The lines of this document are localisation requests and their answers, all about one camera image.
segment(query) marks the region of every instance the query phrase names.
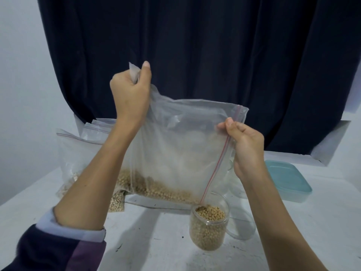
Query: jar rim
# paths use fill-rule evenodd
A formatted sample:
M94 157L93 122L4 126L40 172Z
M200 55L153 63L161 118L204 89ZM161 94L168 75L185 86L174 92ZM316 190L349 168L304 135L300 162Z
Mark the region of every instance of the jar rim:
M211 192L211 194L217 195L217 196L219 196L219 197L222 197L222 199L223 199L224 202L226 203L227 208L228 208L228 213L225 213L225 214L226 214L226 217L223 218L222 220L216 220L216 221L207 220L207 219L203 218L201 215L199 215L199 214L197 213L197 211L196 211L196 209L197 209L198 207L202 206L202 205L193 205L193 206L192 206L192 213L193 213L199 220L201 220L202 222L204 222L206 225L215 225L215 224L226 223L226 222L228 221L228 219L229 219L229 209L230 209L230 208L229 208L229 204L228 204L226 198L225 198L224 196L216 193L216 192Z

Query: teal container lid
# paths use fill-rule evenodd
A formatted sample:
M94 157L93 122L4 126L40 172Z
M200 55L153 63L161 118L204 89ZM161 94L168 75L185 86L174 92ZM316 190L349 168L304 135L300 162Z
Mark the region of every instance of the teal container lid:
M312 193L312 187L293 164L272 160L265 163L278 190L307 195Z

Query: jar filled with soybeans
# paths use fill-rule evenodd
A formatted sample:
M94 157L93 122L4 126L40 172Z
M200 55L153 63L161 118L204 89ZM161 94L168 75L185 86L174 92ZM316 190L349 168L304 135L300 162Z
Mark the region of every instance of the jar filled with soybeans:
M206 202L206 206L192 207L189 235L200 249L213 251L223 243L229 220L229 206L223 196L214 192L207 195Z

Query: hand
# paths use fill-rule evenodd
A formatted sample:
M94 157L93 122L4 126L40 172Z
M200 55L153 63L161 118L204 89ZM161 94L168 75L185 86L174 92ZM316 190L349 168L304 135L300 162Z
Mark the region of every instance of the hand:
M264 137L255 129L244 123L234 122L227 118L218 128L226 129L229 136L236 141L236 156L234 158L234 172L242 183L257 176L267 175L264 162Z
M130 124L136 131L144 122L149 108L151 78L151 67L145 61L137 84L133 84L129 70L115 74L110 82L117 121Z

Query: person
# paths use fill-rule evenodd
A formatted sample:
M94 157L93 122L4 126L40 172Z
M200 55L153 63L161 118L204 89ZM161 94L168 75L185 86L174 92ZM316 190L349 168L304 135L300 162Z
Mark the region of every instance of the person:
M117 121L107 140L60 202L20 238L4 270L97 270L105 251L104 222L124 154L145 120L151 68L133 84L129 71L110 82ZM234 171L246 191L271 271L326 270L288 214L264 163L264 137L228 118L218 125L236 141Z

